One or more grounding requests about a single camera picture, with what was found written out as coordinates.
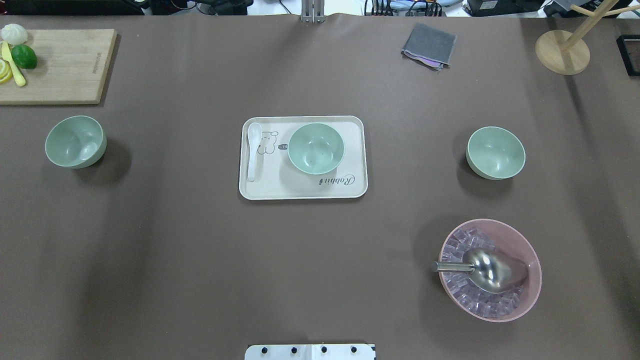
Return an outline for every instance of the pink bowl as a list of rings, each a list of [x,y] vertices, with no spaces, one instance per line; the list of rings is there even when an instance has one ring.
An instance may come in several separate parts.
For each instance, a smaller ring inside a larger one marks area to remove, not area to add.
[[[464,231],[468,231],[473,227],[480,229],[480,231],[489,236],[491,240],[493,240],[497,251],[505,255],[509,255],[512,258],[520,259],[529,266],[529,276],[524,282],[523,291],[522,294],[520,294],[520,306],[514,309],[511,314],[502,315],[497,318],[484,318],[472,313],[456,300],[451,291],[448,289],[442,273],[440,273],[439,275],[442,286],[447,292],[447,295],[451,298],[451,300],[453,300],[453,302],[460,306],[461,309],[475,316],[476,318],[488,322],[508,322],[516,320],[517,318],[521,317],[529,310],[531,310],[538,297],[540,296],[540,290],[542,289],[542,269],[540,268],[540,261],[538,260],[538,256],[536,255],[536,252],[533,250],[533,247],[531,247],[531,244],[527,241],[527,239],[525,239],[525,237],[522,236],[522,234],[520,234],[516,229],[505,224],[504,222],[482,218],[469,220],[468,222],[462,223],[457,228],[453,229],[453,231],[451,231],[451,233],[447,236],[444,244],[442,245],[442,250],[440,250],[440,256],[438,257],[438,260],[442,261],[442,252],[444,251],[444,245],[446,245],[447,240],[453,235],[456,230],[462,229]]]

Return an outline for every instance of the bowl rim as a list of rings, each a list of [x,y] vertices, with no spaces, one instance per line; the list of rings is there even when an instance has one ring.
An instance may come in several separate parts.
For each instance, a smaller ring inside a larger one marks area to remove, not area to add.
[[[90,119],[90,120],[94,121],[94,122],[98,125],[98,128],[100,129],[100,133],[101,133],[101,135],[102,135],[102,136],[100,137],[100,143],[98,144],[98,146],[97,146],[97,148],[96,148],[96,151],[95,151],[91,156],[95,155],[95,153],[96,153],[96,152],[98,152],[98,150],[99,150],[99,149],[100,149],[100,147],[102,146],[102,143],[105,141],[105,139],[104,139],[104,129],[102,128],[102,125],[100,125],[100,123],[98,122],[98,120],[95,120],[95,119],[94,119],[93,117],[91,117],[91,116],[88,116],[88,115],[73,115],[73,116],[70,116],[70,117],[68,117],[68,118],[66,118],[66,119],[64,119],[64,120],[62,120],[62,121],[60,121],[60,122],[59,122],[59,123],[57,123],[54,127],[52,127],[52,128],[51,128],[51,130],[49,131],[49,134],[47,134],[47,138],[45,139],[45,142],[44,142],[44,152],[45,152],[45,154],[47,155],[47,158],[49,159],[49,161],[51,161],[52,163],[54,163],[55,165],[57,165],[57,166],[59,166],[59,167],[72,168],[72,167],[76,167],[76,166],[78,166],[78,165],[80,165],[80,164],[84,163],[85,161],[87,161],[87,160],[80,160],[80,161],[76,161],[76,162],[74,162],[74,163],[71,163],[70,165],[62,165],[62,164],[59,164],[59,163],[57,163],[57,162],[53,161],[53,160],[51,159],[51,157],[49,156],[49,151],[48,151],[48,146],[47,146],[47,144],[49,143],[49,137],[51,136],[51,133],[53,133],[53,131],[54,131],[58,126],[62,125],[62,123],[66,122],[66,121],[68,121],[68,120],[70,120],[70,119],[76,119],[76,118],[86,118],[86,119]]]
[[[498,323],[499,323],[499,322],[510,322],[510,321],[513,321],[513,320],[519,319],[519,318],[523,317],[526,313],[528,313],[528,312],[529,312],[529,310],[531,310],[531,309],[534,307],[534,305],[536,305],[536,303],[537,303],[537,301],[538,301],[538,298],[540,297],[540,293],[542,292],[542,267],[541,267],[541,265],[540,265],[540,259],[538,258],[538,254],[536,253],[535,249],[533,249],[533,246],[531,246],[531,243],[529,243],[529,240],[527,240],[527,238],[526,238],[523,234],[521,234],[521,233],[520,233],[520,231],[516,230],[513,226],[511,226],[511,225],[509,225],[509,224],[506,224],[506,223],[501,222],[501,221],[499,221],[499,220],[490,219],[490,218],[476,218],[476,219],[472,219],[472,220],[465,221],[464,223],[462,223],[462,224],[460,224],[460,225],[456,226],[455,228],[453,228],[453,230],[449,233],[449,235],[447,235],[447,237],[446,237],[446,238],[445,238],[445,240],[444,240],[444,243],[442,244],[442,248],[440,249],[440,253],[438,254],[438,260],[439,260],[439,261],[442,261],[442,252],[444,251],[444,247],[445,247],[445,245],[447,245],[447,240],[448,240],[448,239],[453,235],[453,233],[454,233],[456,230],[458,230],[458,229],[460,229],[461,227],[463,227],[463,226],[465,226],[465,225],[468,225],[468,224],[470,224],[470,223],[472,223],[472,222],[480,222],[480,221],[495,222],[495,223],[497,223],[497,224],[499,224],[499,225],[502,225],[502,226],[504,226],[504,227],[509,228],[510,230],[512,230],[512,231],[514,231],[514,232],[516,232],[516,234],[518,234],[518,235],[521,237],[521,239],[522,239],[522,240],[524,240],[524,243],[525,243],[525,244],[527,244],[527,246],[529,246],[529,248],[531,248],[531,251],[532,251],[533,256],[534,256],[534,258],[535,258],[535,263],[536,263],[536,264],[537,264],[537,266],[538,266],[538,276],[540,277],[540,283],[539,283],[539,285],[537,286],[537,288],[533,288],[533,290],[536,292],[536,294],[535,294],[535,296],[534,296],[534,298],[533,298],[533,301],[531,302],[531,304],[529,305],[529,307],[527,307],[526,309],[524,309],[524,311],[522,311],[522,313],[520,313],[519,315],[516,315],[516,316],[514,316],[514,317],[512,317],[512,318],[507,318],[507,319],[505,319],[505,318],[484,318],[484,317],[482,317],[482,316],[479,316],[479,315],[477,315],[477,314],[472,313],[472,312],[471,312],[471,311],[469,311],[467,308],[463,307],[463,306],[458,302],[458,300],[456,300],[456,299],[453,297],[453,294],[452,294],[452,293],[449,291],[449,289],[447,288],[447,285],[446,285],[446,283],[445,283],[444,276],[443,276],[442,272],[439,272],[439,273],[438,273],[438,276],[439,276],[439,278],[440,278],[440,282],[442,283],[442,287],[444,288],[444,291],[445,291],[445,292],[446,292],[446,294],[449,296],[449,298],[454,302],[454,304],[456,304],[459,308],[461,308],[462,310],[464,310],[466,313],[468,313],[468,314],[470,314],[470,315],[472,315],[472,316],[474,316],[474,317],[476,317],[476,318],[478,318],[478,319],[481,319],[481,320],[484,320],[484,321],[487,321],[487,322],[498,322]]]
[[[473,137],[479,132],[479,131],[484,131],[487,129],[500,129],[501,131],[505,131],[507,134],[513,136],[513,138],[518,142],[518,145],[520,146],[521,150],[522,150],[522,164],[520,164],[520,167],[518,168],[517,171],[513,172],[513,174],[508,175],[508,176],[493,176],[491,174],[487,174],[484,170],[480,169],[477,165],[476,162],[473,159],[473,155],[472,152],[469,151],[469,147],[471,145],[471,139],[473,139]],[[504,179],[509,179],[510,177],[514,177],[516,175],[518,175],[522,169],[524,168],[525,163],[527,162],[527,151],[524,148],[524,145],[522,144],[522,141],[520,141],[519,137],[517,137],[514,133],[512,133],[511,131],[500,127],[500,126],[483,126],[481,128],[479,128],[478,130],[475,130],[471,136],[469,137],[469,140],[467,140],[467,156],[468,156],[468,160],[470,163],[473,164],[473,168],[474,170],[477,169],[477,171],[480,171],[481,173],[483,173],[485,176],[488,176],[491,179],[498,179],[498,180],[504,180]]]
[[[340,157],[340,160],[338,160],[338,162],[336,162],[336,164],[335,164],[335,166],[334,166],[334,167],[332,167],[331,169],[329,169],[329,170],[327,170],[327,171],[324,171],[324,172],[309,172],[309,171],[303,170],[303,169],[301,169],[300,167],[298,167],[298,166],[296,165],[296,163],[295,163],[295,162],[293,162],[293,159],[291,158],[291,148],[289,147],[289,144],[291,143],[291,138],[293,138],[293,136],[295,136],[295,134],[296,134],[298,131],[300,131],[300,130],[301,130],[301,129],[303,129],[304,127],[307,127],[307,126],[310,126],[310,125],[316,125],[316,124],[324,125],[324,126],[326,126],[326,127],[330,128],[331,130],[335,131],[335,133],[336,133],[336,134],[338,134],[338,137],[340,138],[340,142],[342,142],[342,156]],[[342,135],[340,135],[340,132],[339,132],[339,131],[337,131],[333,126],[328,125],[328,124],[325,124],[324,122],[319,122],[319,121],[316,121],[316,122],[309,122],[308,124],[304,124],[304,125],[300,126],[299,128],[297,128],[297,129],[293,132],[293,134],[291,134],[291,136],[289,137],[289,141],[287,142],[287,156],[289,157],[289,161],[291,162],[291,164],[293,164],[293,166],[294,166],[295,168],[297,168],[298,170],[300,170],[300,171],[304,172],[305,174],[309,174],[309,175],[324,175],[324,174],[326,174],[326,173],[328,173],[328,172],[334,171],[334,170],[335,170],[335,168],[337,168],[337,167],[342,163],[342,160],[344,159],[344,154],[345,154],[345,153],[346,153],[346,148],[345,148],[345,146],[344,146],[344,139],[343,139]]]

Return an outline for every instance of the lime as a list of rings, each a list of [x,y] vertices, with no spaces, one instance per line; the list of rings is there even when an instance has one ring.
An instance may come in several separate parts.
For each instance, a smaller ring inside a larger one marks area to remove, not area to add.
[[[38,65],[36,53],[27,45],[16,45],[11,49],[11,57],[18,67],[23,69],[33,69]]]

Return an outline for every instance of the metal ice scoop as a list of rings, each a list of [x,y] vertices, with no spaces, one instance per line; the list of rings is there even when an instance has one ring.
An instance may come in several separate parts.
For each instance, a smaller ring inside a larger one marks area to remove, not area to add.
[[[434,272],[467,272],[479,288],[494,294],[516,288],[529,275],[527,265],[518,259],[489,249],[470,249],[462,256],[462,263],[434,261]]]

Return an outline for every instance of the metal clamp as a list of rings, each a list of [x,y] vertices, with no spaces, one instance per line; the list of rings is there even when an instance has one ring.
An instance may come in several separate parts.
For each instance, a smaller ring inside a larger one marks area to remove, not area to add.
[[[324,0],[302,0],[302,22],[324,22]]]

